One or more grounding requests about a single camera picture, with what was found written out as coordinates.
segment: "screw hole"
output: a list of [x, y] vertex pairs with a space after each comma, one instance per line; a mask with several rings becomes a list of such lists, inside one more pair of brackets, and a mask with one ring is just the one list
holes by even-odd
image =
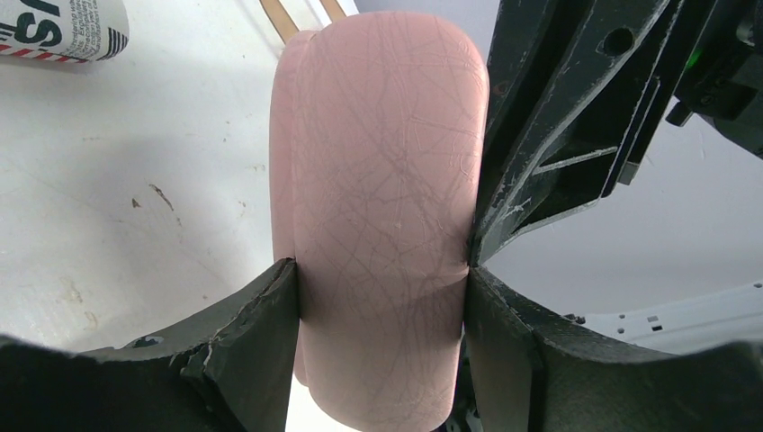
[[607, 56], [618, 57], [630, 51], [634, 43], [633, 33], [630, 30], [617, 29], [606, 35], [602, 49]]

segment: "black metal frame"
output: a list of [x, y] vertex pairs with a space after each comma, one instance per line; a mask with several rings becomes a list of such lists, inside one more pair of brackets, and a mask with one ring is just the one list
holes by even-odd
[[[501, 2], [454, 424], [465, 428], [476, 404], [489, 431], [763, 430], [761, 344], [686, 356], [638, 348], [480, 266], [628, 183], [703, 29], [728, 12], [720, 4]], [[296, 264], [283, 260], [122, 349], [68, 354], [0, 337], [0, 428], [282, 431], [298, 325]]]

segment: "can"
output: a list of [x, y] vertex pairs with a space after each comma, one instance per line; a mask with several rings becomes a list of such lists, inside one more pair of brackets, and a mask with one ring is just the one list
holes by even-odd
[[130, 26], [121, 0], [4, 0], [0, 54], [87, 63], [127, 47]]

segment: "scuff mark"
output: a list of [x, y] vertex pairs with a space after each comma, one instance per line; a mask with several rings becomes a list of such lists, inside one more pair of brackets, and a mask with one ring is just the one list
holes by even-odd
[[169, 202], [169, 200], [168, 200], [168, 199], [167, 199], [167, 197], [165, 196], [165, 193], [163, 193], [161, 189], [159, 189], [159, 188], [158, 188], [158, 187], [157, 187], [155, 184], [149, 184], [149, 185], [148, 185], [148, 187], [150, 187], [151, 189], [153, 189], [153, 190], [154, 190], [154, 192], [156, 192], [156, 193], [157, 193], [157, 195], [159, 195], [159, 198], [161, 198], [162, 200], [164, 200], [164, 202], [167, 204], [167, 206], [169, 206], [169, 210], [171, 210], [171, 211], [173, 211], [173, 212], [175, 211], [175, 207], [173, 207], [173, 206], [172, 206], [172, 203], [171, 203], [171, 202]]
[[85, 311], [85, 318], [87, 318], [87, 321], [89, 324], [85, 328], [85, 330], [95, 330], [98, 329], [98, 317], [95, 316], [94, 313], [92, 313], [89, 310]]
[[76, 288], [74, 279], [69, 276], [61, 276], [59, 280], [61, 284], [67, 288], [66, 295], [63, 299], [64, 301], [76, 304], [82, 304], [84, 302], [82, 300], [82, 293]]

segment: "pink object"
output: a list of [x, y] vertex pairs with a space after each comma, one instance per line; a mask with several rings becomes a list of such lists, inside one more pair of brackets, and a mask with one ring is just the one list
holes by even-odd
[[274, 251], [294, 247], [310, 394], [352, 428], [431, 431], [453, 403], [484, 62], [449, 22], [369, 13], [290, 40], [277, 75]]

